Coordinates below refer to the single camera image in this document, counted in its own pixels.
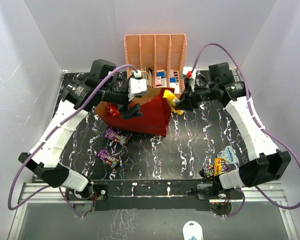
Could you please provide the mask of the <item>light blue snack pouch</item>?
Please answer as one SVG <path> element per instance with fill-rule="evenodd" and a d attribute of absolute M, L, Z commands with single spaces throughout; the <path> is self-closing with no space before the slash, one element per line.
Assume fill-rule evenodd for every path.
<path fill-rule="evenodd" d="M 225 160 L 228 164 L 237 164 L 239 162 L 234 148 L 230 145 L 226 146 L 225 149 L 221 150 L 217 154 L 217 157 Z"/>

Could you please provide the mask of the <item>yellow snack pack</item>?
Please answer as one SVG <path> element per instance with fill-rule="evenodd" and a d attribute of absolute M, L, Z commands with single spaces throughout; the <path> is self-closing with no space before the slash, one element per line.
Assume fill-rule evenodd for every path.
<path fill-rule="evenodd" d="M 171 111 L 178 114 L 178 115 L 182 115 L 184 113 L 183 110 L 177 110 L 175 107 L 176 105 L 180 102 L 180 100 L 177 98 L 177 96 L 170 90 L 165 90 L 163 92 L 163 96 L 164 99 L 166 99 L 168 105 L 171 108 Z"/>

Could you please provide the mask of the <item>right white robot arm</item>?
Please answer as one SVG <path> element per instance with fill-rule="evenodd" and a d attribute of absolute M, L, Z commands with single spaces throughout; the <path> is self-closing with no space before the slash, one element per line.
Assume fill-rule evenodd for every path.
<path fill-rule="evenodd" d="M 176 110 L 192 111 L 201 102 L 217 100 L 234 120 L 248 153 L 248 163 L 238 169 L 222 173 L 213 179 L 213 194 L 223 199 L 231 189 L 255 187 L 279 180 L 289 163 L 288 151 L 279 150 L 272 139 L 265 134 L 264 127 L 255 123 L 253 100 L 246 92 L 243 81 L 237 81 L 228 63 L 209 66 L 210 81 L 198 84 L 192 67 L 183 67 L 184 91 Z"/>

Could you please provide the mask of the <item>red chips bag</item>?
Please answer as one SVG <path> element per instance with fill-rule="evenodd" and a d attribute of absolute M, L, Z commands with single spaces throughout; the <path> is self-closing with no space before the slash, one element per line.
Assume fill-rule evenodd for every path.
<path fill-rule="evenodd" d="M 110 116 L 117 115 L 119 113 L 118 109 L 114 105 L 108 105 L 107 111 Z"/>

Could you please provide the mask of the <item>purple candy pack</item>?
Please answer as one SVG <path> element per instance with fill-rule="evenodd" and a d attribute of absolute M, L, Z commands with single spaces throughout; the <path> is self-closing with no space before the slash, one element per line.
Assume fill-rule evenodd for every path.
<path fill-rule="evenodd" d="M 117 130 L 113 129 L 110 126 L 106 127 L 103 137 L 115 141 L 116 143 L 122 146 L 126 145 L 130 139 L 128 135 L 123 135 L 121 133 L 118 133 Z"/>
<path fill-rule="evenodd" d="M 120 162 L 119 158 L 108 153 L 105 148 L 102 148 L 97 153 L 97 157 L 100 158 L 105 164 L 107 164 L 112 169 L 115 168 Z"/>

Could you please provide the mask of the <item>yellow candy pack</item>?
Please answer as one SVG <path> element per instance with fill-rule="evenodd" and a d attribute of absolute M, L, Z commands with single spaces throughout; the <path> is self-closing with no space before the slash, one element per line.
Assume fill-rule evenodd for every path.
<path fill-rule="evenodd" d="M 218 176 L 224 174 L 228 171 L 228 166 L 226 164 L 226 160 L 223 158 L 215 158 L 214 159 L 214 176 Z"/>

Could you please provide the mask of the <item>red paper bag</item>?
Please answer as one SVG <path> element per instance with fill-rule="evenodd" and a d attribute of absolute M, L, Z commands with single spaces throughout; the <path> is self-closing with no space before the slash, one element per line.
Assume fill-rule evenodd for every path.
<path fill-rule="evenodd" d="M 108 102 L 101 102 L 94 110 L 109 127 L 120 130 L 166 136 L 171 117 L 171 107 L 163 97 L 165 90 L 174 92 L 174 88 L 151 88 L 141 98 L 135 98 L 129 107 L 140 104 L 142 116 L 122 119 L 121 115 L 111 115 L 108 111 Z"/>

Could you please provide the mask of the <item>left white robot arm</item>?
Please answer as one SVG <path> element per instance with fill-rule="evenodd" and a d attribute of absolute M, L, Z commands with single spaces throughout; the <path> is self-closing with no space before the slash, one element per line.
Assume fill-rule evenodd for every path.
<path fill-rule="evenodd" d="M 60 163 L 60 156 L 77 126 L 101 102 L 117 104 L 123 120 L 142 116 L 140 106 L 129 107 L 147 91 L 142 72 L 132 65 L 94 60 L 90 72 L 73 79 L 61 95 L 58 108 L 44 134 L 18 160 L 53 188 L 72 189 L 83 200 L 93 195 L 91 180 Z"/>

